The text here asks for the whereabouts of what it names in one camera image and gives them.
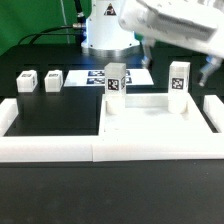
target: green background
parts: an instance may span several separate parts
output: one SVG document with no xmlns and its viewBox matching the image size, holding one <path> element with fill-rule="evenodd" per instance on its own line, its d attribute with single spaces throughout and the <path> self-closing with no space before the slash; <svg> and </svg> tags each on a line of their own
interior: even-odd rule
<svg viewBox="0 0 224 224">
<path fill-rule="evenodd" d="M 71 25 L 77 21 L 74 0 L 63 2 L 67 24 Z M 91 0 L 81 0 L 81 4 L 88 16 L 91 12 Z M 26 35 L 62 25 L 64 19 L 60 0 L 0 0 L 0 55 Z M 67 38 L 41 37 L 37 43 L 67 43 Z"/>
</svg>

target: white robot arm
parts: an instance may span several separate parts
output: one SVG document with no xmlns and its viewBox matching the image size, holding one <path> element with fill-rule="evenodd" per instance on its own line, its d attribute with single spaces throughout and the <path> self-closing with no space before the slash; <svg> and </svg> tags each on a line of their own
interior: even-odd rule
<svg viewBox="0 0 224 224">
<path fill-rule="evenodd" d="M 146 46 L 156 40 L 210 55 L 200 70 L 199 85 L 204 86 L 224 58 L 224 3 L 204 2 L 207 5 L 197 0 L 124 0 L 119 24 L 144 36 L 145 66 L 150 61 Z"/>
</svg>

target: black cable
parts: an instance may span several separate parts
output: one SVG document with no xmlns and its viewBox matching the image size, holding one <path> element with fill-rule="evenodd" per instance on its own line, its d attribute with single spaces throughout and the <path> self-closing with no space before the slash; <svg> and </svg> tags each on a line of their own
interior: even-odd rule
<svg viewBox="0 0 224 224">
<path fill-rule="evenodd" d="M 32 37 L 32 36 L 66 36 L 66 35 L 70 35 L 70 36 L 75 36 L 77 33 L 34 33 L 34 34 L 29 34 L 25 37 L 23 37 L 22 39 L 20 39 L 20 41 L 18 42 L 17 45 L 20 45 L 25 39 Z"/>
<path fill-rule="evenodd" d="M 39 34 L 37 34 L 34 38 L 32 38 L 31 41 L 29 42 L 29 44 L 33 44 L 41 36 L 42 33 L 50 33 L 53 31 L 72 29 L 72 28 L 73 28 L 73 26 L 59 26 L 59 27 L 53 27 L 50 29 L 46 29 L 46 30 L 40 32 Z"/>
<path fill-rule="evenodd" d="M 74 0 L 75 1 L 75 8 L 77 13 L 82 13 L 82 6 L 79 0 Z"/>
<path fill-rule="evenodd" d="M 86 24 L 86 17 L 82 10 L 82 5 L 80 0 L 74 0 L 75 8 L 77 12 L 77 22 L 81 24 Z M 82 43 L 86 39 L 86 28 L 82 28 L 82 35 L 76 37 L 76 43 Z"/>
</svg>

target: white cube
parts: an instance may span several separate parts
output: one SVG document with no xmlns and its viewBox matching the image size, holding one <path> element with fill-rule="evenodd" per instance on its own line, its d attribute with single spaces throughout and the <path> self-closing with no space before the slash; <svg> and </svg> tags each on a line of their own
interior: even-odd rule
<svg viewBox="0 0 224 224">
<path fill-rule="evenodd" d="M 60 70 L 49 71 L 44 79 L 46 92 L 60 92 L 63 74 Z"/>
<path fill-rule="evenodd" d="M 33 92 L 38 81 L 37 72 L 34 70 L 23 71 L 16 79 L 18 92 Z"/>
</svg>

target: black table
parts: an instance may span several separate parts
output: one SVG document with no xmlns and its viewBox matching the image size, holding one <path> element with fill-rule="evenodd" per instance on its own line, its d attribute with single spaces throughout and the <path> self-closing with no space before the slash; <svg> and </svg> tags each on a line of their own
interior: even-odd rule
<svg viewBox="0 0 224 224">
<path fill-rule="evenodd" d="M 129 87 L 129 93 L 166 92 L 167 66 L 181 59 L 196 62 L 190 93 L 199 108 L 204 94 L 224 95 L 222 77 L 217 80 L 216 74 L 206 89 L 194 84 L 193 73 L 203 55 L 192 56 L 179 48 L 157 50 L 155 57 L 163 63 L 154 62 L 155 86 Z M 73 45 L 11 48 L 0 58 L 0 100 L 16 97 L 20 115 L 6 137 L 96 135 L 104 89 L 63 88 L 46 94 L 45 75 L 61 69 L 66 78 L 71 69 L 103 69 L 110 61 L 139 68 L 141 57 L 141 53 L 113 60 L 83 56 Z M 39 86 L 32 94 L 18 94 L 15 79 L 29 69 L 37 70 Z M 221 224 L 224 220 L 223 160 L 2 163 L 0 167 L 0 224 Z"/>
</svg>

